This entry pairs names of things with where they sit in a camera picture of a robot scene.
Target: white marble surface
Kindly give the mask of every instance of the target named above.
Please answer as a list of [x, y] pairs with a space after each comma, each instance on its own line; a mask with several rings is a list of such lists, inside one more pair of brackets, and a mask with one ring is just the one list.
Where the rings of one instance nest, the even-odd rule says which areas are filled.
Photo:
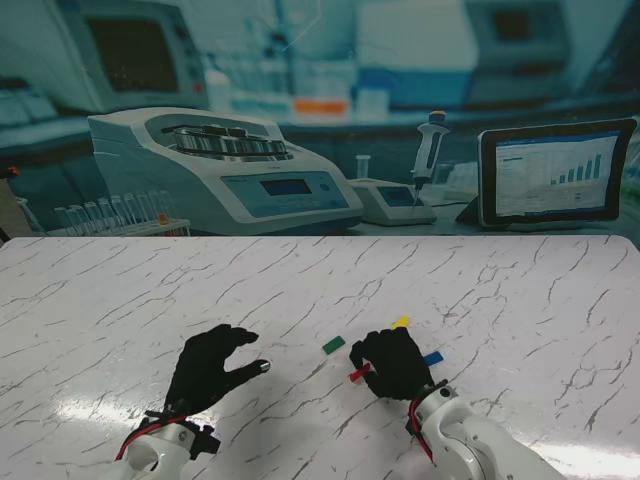
[[18, 239], [0, 249], [0, 478], [95, 478], [184, 339], [260, 334], [271, 371], [202, 418], [183, 478], [438, 478], [347, 343], [400, 315], [477, 409], [568, 478], [640, 473], [640, 255], [620, 237]]

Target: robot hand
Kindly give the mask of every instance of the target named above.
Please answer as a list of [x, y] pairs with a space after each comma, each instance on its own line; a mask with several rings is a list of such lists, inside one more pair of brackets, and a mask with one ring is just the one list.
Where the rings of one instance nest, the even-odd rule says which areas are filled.
[[476, 414], [429, 367], [405, 328], [371, 332], [356, 342], [351, 361], [375, 369], [365, 381], [378, 397], [411, 400], [409, 425], [446, 480], [562, 480], [564, 477], [502, 427]]
[[171, 379], [164, 412], [146, 412], [156, 420], [143, 419], [129, 434], [102, 479], [178, 480], [190, 459], [202, 452], [216, 453], [220, 442], [211, 435], [213, 428], [189, 422], [187, 416], [206, 410], [234, 388], [269, 370], [266, 360], [224, 370], [225, 360], [237, 347], [257, 339], [255, 333], [226, 324], [188, 339]]
[[375, 372], [365, 373], [364, 380], [380, 398], [413, 400], [422, 387], [433, 386], [429, 367], [404, 327], [369, 333], [353, 344], [349, 358], [357, 369], [363, 358], [371, 362]]
[[270, 364], [266, 360], [256, 360], [230, 372], [224, 370], [225, 360], [237, 347], [257, 339], [256, 333], [227, 324], [188, 339], [171, 379], [165, 411], [195, 415], [234, 388], [268, 371]]

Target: black glove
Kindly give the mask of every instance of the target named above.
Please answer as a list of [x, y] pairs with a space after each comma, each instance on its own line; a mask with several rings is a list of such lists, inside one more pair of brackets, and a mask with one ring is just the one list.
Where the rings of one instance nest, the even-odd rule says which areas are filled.
[[353, 344], [349, 358], [357, 369], [363, 358], [371, 362], [375, 372], [364, 379], [378, 397], [413, 400], [422, 387], [433, 386], [429, 367], [404, 327], [369, 333]]
[[234, 388], [266, 372], [270, 367], [266, 360], [256, 360], [231, 372], [224, 371], [224, 361], [237, 347], [257, 339], [258, 334], [227, 324], [188, 339], [171, 379], [164, 401], [165, 411], [195, 415]]

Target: laboratory background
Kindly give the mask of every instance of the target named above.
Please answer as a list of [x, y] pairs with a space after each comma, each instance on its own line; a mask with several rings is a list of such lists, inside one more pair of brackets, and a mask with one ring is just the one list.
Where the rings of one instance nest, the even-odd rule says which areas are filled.
[[638, 0], [0, 0], [2, 240], [638, 246], [639, 20]]

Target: display screen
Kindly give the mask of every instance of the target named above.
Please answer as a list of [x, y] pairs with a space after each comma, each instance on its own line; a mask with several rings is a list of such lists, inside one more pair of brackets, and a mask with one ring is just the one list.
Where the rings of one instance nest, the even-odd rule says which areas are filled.
[[311, 193], [307, 182], [300, 179], [294, 180], [267, 180], [260, 182], [269, 195], [304, 195]]
[[606, 207], [620, 131], [496, 145], [496, 215], [593, 212]]
[[493, 24], [501, 42], [525, 42], [533, 36], [531, 16], [522, 10], [504, 10], [493, 15]]
[[152, 20], [88, 18], [111, 88], [116, 92], [176, 92], [167, 41]]

